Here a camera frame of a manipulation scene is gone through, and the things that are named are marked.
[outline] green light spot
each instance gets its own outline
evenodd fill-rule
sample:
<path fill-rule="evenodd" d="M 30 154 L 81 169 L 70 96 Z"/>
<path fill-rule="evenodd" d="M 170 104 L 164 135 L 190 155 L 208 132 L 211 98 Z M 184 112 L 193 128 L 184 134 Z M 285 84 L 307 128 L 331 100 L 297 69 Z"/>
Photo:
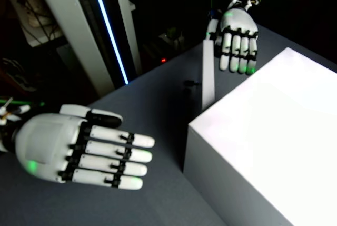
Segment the green light spot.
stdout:
<path fill-rule="evenodd" d="M 34 174 L 37 171 L 37 162 L 33 160 L 28 161 L 28 172 Z"/>
<path fill-rule="evenodd" d="M 230 13 L 230 12 L 225 13 L 225 17 L 232 17 L 232 16 L 233 16 L 233 13 Z"/>

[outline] white box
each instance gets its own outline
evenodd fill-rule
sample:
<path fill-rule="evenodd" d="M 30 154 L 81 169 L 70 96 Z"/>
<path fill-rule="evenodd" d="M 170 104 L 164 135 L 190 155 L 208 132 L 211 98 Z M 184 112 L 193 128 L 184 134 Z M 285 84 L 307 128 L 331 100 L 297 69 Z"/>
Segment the white box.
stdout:
<path fill-rule="evenodd" d="M 190 123 L 184 174 L 228 226 L 336 226 L 337 74 L 285 49 Z"/>

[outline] blue light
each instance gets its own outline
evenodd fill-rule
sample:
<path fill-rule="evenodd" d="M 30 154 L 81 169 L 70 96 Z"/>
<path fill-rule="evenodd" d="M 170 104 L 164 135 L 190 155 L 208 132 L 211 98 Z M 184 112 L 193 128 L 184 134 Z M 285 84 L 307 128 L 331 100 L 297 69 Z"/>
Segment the blue light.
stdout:
<path fill-rule="evenodd" d="M 126 77 L 125 69 L 124 69 L 124 66 L 123 66 L 123 63 L 122 63 L 122 60 L 121 60 L 120 53 L 119 53 L 118 48 L 117 48 L 117 44 L 116 44 L 116 41 L 115 41 L 114 34 L 112 33 L 111 25 L 110 25 L 109 19 L 107 17 L 107 13 L 106 13 L 106 10 L 105 10 L 104 4 L 103 4 L 103 0 L 98 0 L 98 3 L 100 5 L 101 11 L 102 11 L 102 15 L 103 15 L 103 18 L 104 18 L 104 22 L 105 22 L 107 31 L 108 31 L 109 36 L 110 36 L 112 46 L 114 47 L 114 51 L 115 51 L 115 54 L 117 56 L 118 64 L 120 65 L 121 72 L 123 74 L 124 82 L 125 82 L 126 85 L 128 85 L 128 80 L 127 80 L 127 77 Z"/>

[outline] robotic hand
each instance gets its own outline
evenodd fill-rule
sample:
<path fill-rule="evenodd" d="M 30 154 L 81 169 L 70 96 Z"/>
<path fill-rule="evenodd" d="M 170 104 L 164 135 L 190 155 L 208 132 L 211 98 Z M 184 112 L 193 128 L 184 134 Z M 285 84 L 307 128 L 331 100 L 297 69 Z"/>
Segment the robotic hand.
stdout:
<path fill-rule="evenodd" d="M 151 148 L 154 139 L 112 129 L 122 120 L 108 111 L 63 105 L 58 114 L 25 122 L 14 136 L 15 153 L 37 178 L 137 190 L 143 185 L 139 177 L 147 173 L 142 163 L 151 161 L 152 154 L 132 146 Z"/>
<path fill-rule="evenodd" d="M 215 46 L 220 49 L 220 70 L 225 71 L 229 66 L 231 72 L 247 75 L 255 72 L 259 30 L 247 10 L 258 3 L 248 0 L 244 5 L 242 1 L 232 0 L 220 25 L 218 19 L 210 20 L 206 39 L 215 40 Z"/>

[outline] glowing led strip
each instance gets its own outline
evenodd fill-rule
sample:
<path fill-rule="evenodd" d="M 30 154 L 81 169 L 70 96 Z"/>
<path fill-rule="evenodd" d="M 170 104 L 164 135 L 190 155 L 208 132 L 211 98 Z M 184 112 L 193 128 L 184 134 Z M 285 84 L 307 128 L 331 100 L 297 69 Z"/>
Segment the glowing led strip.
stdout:
<path fill-rule="evenodd" d="M 104 4 L 103 4 L 103 0 L 98 0 L 98 3 L 100 5 L 100 8 L 101 8 L 101 11 L 102 11 L 102 14 L 103 14 L 104 22 L 105 22 L 107 31 L 109 33 L 112 46 L 114 47 L 114 51 L 115 51 L 115 54 L 117 56 L 118 64 L 120 65 L 120 68 L 121 68 L 121 71 L 122 71 L 122 74 L 123 74 L 124 82 L 125 82 L 126 85 L 128 85 L 128 80 L 127 80 L 127 77 L 126 77 L 125 69 L 124 69 L 124 66 L 123 66 L 123 63 L 122 63 L 122 60 L 121 60 L 120 53 L 119 53 L 118 48 L 117 48 L 115 37 L 112 33 L 111 25 L 110 25 L 109 19 L 107 17 L 107 13 L 106 13 L 106 10 L 105 10 Z"/>

